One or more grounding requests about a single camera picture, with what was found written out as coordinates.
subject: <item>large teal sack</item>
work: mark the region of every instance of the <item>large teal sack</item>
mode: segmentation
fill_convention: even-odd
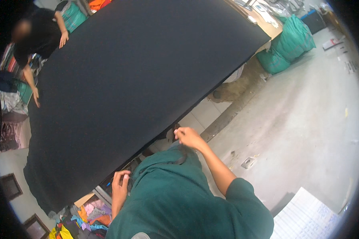
[[[290,66],[290,62],[280,55],[277,50],[270,48],[269,52],[263,50],[256,54],[259,62],[270,74],[276,74],[284,71]]]
[[[289,62],[316,48],[309,27],[294,14],[287,18],[282,33],[271,42],[271,47]]]
[[[67,30],[72,33],[85,20],[86,16],[80,11],[80,8],[71,1],[69,1],[61,11],[62,18]]]

